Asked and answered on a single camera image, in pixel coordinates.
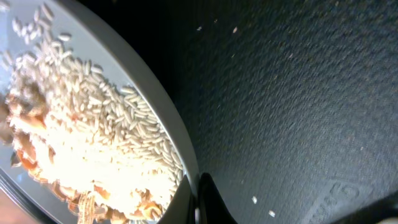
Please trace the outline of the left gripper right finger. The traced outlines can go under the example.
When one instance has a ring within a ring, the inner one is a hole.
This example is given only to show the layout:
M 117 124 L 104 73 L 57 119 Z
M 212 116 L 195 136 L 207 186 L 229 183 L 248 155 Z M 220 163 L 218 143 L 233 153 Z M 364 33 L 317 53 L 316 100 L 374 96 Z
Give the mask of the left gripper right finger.
M 238 224 L 227 209 L 212 176 L 202 173 L 198 188 L 201 224 Z

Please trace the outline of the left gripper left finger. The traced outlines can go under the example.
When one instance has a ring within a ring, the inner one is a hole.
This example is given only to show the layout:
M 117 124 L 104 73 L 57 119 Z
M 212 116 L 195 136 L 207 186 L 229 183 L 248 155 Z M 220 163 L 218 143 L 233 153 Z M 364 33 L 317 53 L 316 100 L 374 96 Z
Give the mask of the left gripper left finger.
M 185 175 L 158 224 L 195 224 L 196 198 Z

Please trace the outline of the grey plate with food scraps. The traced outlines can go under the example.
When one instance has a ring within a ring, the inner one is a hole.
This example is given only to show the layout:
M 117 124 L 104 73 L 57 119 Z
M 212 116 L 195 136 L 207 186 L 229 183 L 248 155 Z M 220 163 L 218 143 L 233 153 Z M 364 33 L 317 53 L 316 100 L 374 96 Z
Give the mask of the grey plate with food scraps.
M 59 223 L 157 223 L 198 165 L 138 54 L 75 1 L 1 2 L 3 171 Z

